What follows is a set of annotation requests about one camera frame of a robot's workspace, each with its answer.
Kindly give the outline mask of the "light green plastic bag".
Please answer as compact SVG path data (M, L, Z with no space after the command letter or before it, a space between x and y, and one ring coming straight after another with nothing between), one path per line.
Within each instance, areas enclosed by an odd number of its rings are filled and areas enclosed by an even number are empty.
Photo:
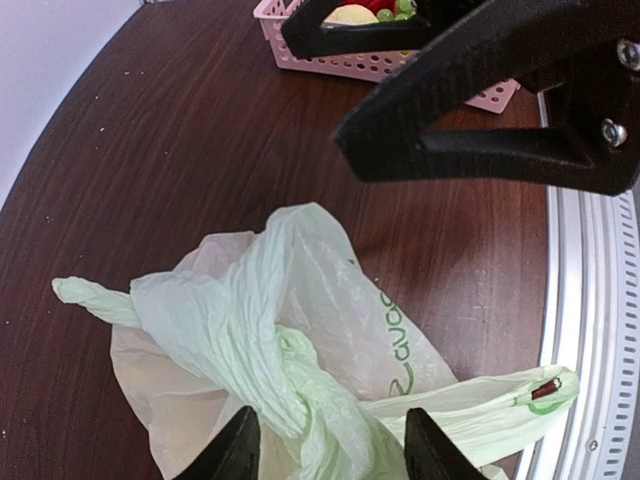
M457 380L314 203L276 210L260 233L209 235L125 293L79 277L52 288L111 325L114 373L167 479L245 406L263 479L404 479L413 408L486 470L541 439L580 390L560 365Z

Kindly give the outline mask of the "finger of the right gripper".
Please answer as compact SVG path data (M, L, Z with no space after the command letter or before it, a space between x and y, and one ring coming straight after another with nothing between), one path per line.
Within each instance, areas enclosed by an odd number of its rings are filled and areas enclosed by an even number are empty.
M503 113L525 89L542 127L437 131L462 105ZM486 1L416 49L335 140L368 182L500 178L605 195L639 177L639 5Z
M500 7L498 1L412 1L407 20L326 27L336 1L305 1L284 21L281 34L297 58L416 50L420 57L442 49L444 39L470 19Z

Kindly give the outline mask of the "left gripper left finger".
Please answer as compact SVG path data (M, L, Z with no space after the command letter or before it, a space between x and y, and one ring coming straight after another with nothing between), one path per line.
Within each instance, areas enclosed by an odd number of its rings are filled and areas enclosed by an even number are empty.
M242 407L175 480L257 479L260 425L250 406Z

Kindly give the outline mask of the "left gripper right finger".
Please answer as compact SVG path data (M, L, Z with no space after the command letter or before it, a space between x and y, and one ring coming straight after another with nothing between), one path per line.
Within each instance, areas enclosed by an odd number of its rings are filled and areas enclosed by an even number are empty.
M426 411L407 412L404 458L410 480L482 480L472 465Z

